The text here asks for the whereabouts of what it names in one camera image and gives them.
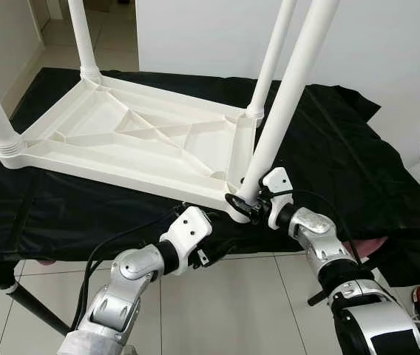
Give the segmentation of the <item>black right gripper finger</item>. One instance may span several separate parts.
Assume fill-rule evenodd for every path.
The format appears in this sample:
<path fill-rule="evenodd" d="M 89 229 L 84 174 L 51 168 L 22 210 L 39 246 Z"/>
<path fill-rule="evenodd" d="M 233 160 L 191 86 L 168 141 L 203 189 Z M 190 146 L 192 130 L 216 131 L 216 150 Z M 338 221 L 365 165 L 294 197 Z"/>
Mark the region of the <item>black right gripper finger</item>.
<path fill-rule="evenodd" d="M 234 222 L 257 222 L 258 210 L 253 203 L 247 202 L 236 194 L 225 194 L 225 202 L 228 204 L 228 214 Z"/>

